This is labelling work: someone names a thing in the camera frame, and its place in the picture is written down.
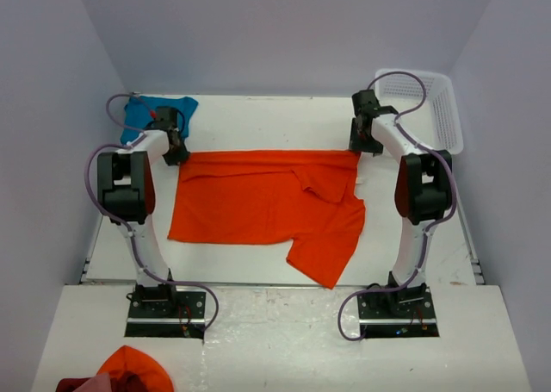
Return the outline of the orange t shirt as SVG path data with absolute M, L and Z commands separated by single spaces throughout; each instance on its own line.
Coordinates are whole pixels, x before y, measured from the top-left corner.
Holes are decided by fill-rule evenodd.
M 351 151 L 196 152 L 180 167 L 170 240 L 221 245 L 291 242 L 286 261 L 332 289 L 366 220 Z

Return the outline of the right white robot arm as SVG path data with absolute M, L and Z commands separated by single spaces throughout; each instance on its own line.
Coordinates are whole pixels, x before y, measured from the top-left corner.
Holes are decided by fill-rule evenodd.
M 373 90 L 359 90 L 351 99 L 349 150 L 373 156 L 388 151 L 399 166 L 394 191 L 402 219 L 399 252 L 387 285 L 376 292 L 386 293 L 384 306 L 390 315 L 402 317 L 414 308 L 413 293 L 426 282 L 424 269 L 436 227 L 456 211 L 452 158 L 409 134 L 398 110 L 381 105 Z

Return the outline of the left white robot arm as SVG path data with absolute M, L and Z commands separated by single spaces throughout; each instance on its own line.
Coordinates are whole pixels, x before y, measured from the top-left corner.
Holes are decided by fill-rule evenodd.
M 156 207 L 152 165 L 162 159 L 168 166 L 179 166 L 189 159 L 178 127 L 182 118 L 176 108 L 158 107 L 136 140 L 98 152 L 96 191 L 92 193 L 100 212 L 119 228 L 132 254 L 137 271 L 133 301 L 148 305 L 161 317 L 177 311 L 179 296 L 152 224 Z

